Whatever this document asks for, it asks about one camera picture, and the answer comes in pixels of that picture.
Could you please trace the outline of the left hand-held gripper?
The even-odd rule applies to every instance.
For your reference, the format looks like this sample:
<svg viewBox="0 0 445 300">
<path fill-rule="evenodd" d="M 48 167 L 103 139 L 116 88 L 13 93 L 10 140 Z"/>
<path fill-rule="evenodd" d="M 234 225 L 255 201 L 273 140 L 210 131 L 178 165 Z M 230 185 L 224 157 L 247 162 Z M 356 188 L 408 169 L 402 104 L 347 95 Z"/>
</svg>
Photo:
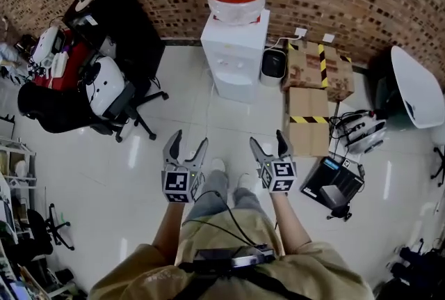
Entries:
<svg viewBox="0 0 445 300">
<path fill-rule="evenodd" d="M 169 203 L 192 203 L 201 185 L 201 167 L 209 145 L 204 138 L 191 159 L 178 162 L 182 130 L 176 131 L 163 148 L 162 191 Z"/>
</svg>

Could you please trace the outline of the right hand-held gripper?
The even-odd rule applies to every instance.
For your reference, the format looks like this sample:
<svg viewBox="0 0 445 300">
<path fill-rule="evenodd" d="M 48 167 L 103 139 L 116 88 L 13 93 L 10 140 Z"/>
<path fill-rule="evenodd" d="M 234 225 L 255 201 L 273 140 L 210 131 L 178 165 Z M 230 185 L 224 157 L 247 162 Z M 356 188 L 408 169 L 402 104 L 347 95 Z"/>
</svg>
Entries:
<svg viewBox="0 0 445 300">
<path fill-rule="evenodd" d="M 298 179 L 296 163 L 292 159 L 293 146 L 280 129 L 276 131 L 276 138 L 280 159 L 271 160 L 271 155 L 264 152 L 254 137 L 250 137 L 250 149 L 255 161 L 260 165 L 257 172 L 262 187 L 269 193 L 288 193 Z"/>
</svg>

